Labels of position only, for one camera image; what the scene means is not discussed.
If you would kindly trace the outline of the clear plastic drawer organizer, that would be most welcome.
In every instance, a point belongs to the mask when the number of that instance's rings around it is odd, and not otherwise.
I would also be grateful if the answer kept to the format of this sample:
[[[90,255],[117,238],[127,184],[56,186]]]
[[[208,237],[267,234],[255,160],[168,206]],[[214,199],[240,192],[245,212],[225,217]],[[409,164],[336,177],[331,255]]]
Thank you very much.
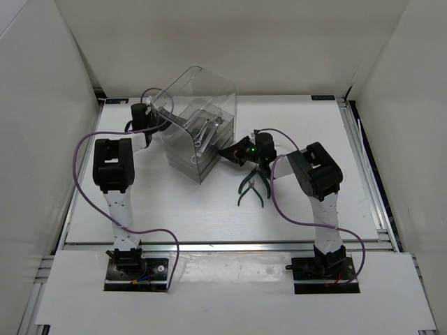
[[[229,79],[201,66],[187,68],[150,103],[168,125],[161,130],[170,166],[198,184],[233,143],[238,89]]]

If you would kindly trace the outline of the small ratchet wrench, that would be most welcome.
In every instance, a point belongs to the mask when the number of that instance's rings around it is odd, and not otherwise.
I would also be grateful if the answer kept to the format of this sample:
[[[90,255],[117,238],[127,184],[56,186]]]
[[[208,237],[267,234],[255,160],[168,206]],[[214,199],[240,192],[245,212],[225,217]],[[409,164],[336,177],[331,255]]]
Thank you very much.
[[[197,132],[197,134],[193,138],[195,147],[200,147],[202,145],[202,140],[206,133],[209,122],[210,122],[210,119],[206,119],[204,124],[201,126],[200,130]]]

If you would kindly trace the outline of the large ratchet wrench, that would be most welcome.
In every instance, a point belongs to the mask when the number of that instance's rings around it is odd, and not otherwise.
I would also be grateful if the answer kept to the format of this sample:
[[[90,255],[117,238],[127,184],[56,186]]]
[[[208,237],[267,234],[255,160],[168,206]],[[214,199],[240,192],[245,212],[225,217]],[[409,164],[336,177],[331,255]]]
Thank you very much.
[[[191,157],[191,163],[192,164],[199,164],[201,161],[201,158],[203,154],[205,153],[209,143],[211,142],[211,139],[213,138],[214,134],[216,133],[218,127],[223,123],[223,117],[215,117],[213,119],[210,119],[210,122],[208,124],[206,133],[202,140],[202,145],[200,147],[196,148],[196,153]]]

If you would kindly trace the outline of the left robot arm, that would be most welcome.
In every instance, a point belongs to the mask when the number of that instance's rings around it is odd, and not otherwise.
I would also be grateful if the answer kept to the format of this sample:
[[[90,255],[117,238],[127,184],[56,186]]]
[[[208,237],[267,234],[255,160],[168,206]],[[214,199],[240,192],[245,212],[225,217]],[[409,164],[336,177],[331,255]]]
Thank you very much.
[[[133,228],[131,187],[135,181],[134,153],[148,148],[152,134],[170,125],[167,119],[154,112],[149,101],[132,104],[128,130],[135,135],[117,140],[101,138],[94,144],[92,177],[108,205],[109,216],[114,219],[113,250],[108,253],[116,269],[133,281],[154,278],[142,258],[141,240],[130,232]]]

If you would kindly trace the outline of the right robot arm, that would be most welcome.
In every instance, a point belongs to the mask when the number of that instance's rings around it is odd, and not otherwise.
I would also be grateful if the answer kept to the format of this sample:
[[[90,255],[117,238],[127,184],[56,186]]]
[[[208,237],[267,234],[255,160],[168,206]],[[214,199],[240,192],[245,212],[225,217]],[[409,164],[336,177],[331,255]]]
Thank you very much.
[[[274,198],[275,179],[294,175],[302,192],[309,198],[314,221],[301,226],[315,228],[314,256],[292,261],[290,269],[307,278],[329,279],[341,274],[346,263],[346,248],[339,233],[337,198],[343,175],[340,167],[321,143],[314,142],[303,150],[279,155],[271,134],[255,131],[254,138],[242,138],[236,144],[221,149],[219,155],[231,163],[243,166],[255,164],[253,170],[240,182],[238,202],[252,190],[264,206],[256,190],[254,177],[263,182],[267,198]]]

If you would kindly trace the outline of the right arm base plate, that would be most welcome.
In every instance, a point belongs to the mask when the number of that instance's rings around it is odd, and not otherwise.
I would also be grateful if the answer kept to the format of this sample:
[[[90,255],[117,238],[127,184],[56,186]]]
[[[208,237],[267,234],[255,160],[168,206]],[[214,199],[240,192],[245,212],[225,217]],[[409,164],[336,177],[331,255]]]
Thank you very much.
[[[296,295],[360,293],[351,257],[330,269],[325,269],[316,258],[292,258],[285,270],[293,275]]]

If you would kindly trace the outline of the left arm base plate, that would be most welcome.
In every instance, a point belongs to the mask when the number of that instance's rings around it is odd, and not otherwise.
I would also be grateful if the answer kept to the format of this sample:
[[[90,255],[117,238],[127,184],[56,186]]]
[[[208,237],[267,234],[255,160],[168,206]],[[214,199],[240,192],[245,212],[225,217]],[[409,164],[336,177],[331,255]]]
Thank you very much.
[[[103,290],[108,292],[165,292],[169,259],[146,258],[140,248],[106,252],[108,265]]]

